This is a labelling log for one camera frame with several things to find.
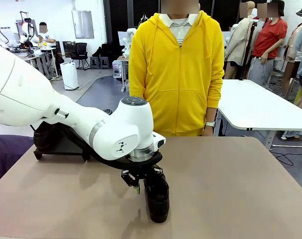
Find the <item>red shirt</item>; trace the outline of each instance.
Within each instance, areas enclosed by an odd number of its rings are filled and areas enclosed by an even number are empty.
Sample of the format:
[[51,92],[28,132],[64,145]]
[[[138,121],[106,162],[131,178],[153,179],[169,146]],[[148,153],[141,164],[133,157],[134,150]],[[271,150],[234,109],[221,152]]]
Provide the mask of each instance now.
[[[266,22],[264,28],[256,39],[253,56],[262,56],[264,52],[278,42],[278,40],[285,38],[286,32],[287,23],[283,19],[280,18],[274,25],[271,25],[270,20]],[[268,58],[277,57],[278,51],[278,48],[271,51]]]

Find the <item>wristwatch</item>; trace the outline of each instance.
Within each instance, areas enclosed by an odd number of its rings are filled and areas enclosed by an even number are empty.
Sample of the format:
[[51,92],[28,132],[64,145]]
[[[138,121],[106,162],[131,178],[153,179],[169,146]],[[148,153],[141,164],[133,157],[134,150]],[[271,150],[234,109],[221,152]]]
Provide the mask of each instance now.
[[215,122],[206,122],[205,126],[215,127]]

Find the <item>black chair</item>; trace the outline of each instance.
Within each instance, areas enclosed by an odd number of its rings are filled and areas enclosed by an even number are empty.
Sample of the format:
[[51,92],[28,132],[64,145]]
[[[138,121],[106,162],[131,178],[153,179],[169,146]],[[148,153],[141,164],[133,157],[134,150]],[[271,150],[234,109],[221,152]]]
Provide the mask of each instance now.
[[83,61],[85,60],[87,62],[87,65],[90,67],[87,59],[88,59],[88,52],[87,52],[87,44],[86,43],[76,43],[76,51],[70,52],[72,62],[74,60],[79,60],[79,67],[77,69],[80,69],[80,60],[82,62],[82,68],[84,71],[88,70],[85,69],[85,66],[83,64]]

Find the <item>wall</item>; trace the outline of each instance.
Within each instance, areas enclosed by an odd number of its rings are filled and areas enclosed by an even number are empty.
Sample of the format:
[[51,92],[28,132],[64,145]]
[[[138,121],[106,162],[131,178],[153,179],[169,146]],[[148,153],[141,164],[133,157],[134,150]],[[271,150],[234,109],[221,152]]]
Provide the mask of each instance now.
[[[73,6],[77,10],[92,12],[95,39],[76,39],[71,13]],[[106,42],[103,0],[0,0],[0,25],[10,26],[13,32],[17,32],[15,21],[21,19],[19,11],[29,12],[38,31],[39,23],[46,22],[56,40],[87,42],[88,56]]]

